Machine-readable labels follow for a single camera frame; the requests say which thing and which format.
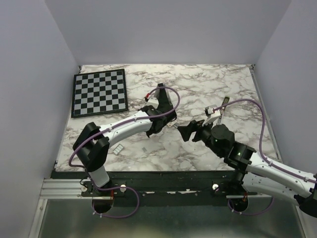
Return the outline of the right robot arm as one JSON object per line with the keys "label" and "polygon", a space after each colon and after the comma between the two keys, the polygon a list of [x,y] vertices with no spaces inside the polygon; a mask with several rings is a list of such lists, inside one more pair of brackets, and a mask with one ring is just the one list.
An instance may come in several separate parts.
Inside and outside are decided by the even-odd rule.
{"label": "right robot arm", "polygon": [[312,217],[317,216],[317,177],[267,158],[254,148],[235,140],[234,132],[224,124],[203,125],[191,121],[187,126],[178,126],[182,139],[202,141],[231,168],[237,177],[228,181],[233,194],[243,190],[270,195],[294,205]]}

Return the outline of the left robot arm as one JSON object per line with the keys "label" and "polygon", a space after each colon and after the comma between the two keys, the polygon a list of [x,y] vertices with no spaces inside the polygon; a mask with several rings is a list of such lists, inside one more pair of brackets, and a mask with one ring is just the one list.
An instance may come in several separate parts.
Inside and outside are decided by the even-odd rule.
{"label": "left robot arm", "polygon": [[91,122],[87,124],[73,145],[73,154],[69,159],[69,166],[73,167],[72,160],[79,158],[84,170],[93,182],[93,191],[104,196],[110,189],[110,177],[104,164],[109,148],[116,143],[144,132],[147,137],[158,134],[171,121],[177,118],[168,91],[174,89],[159,83],[146,97],[146,104],[134,115],[103,126]]}

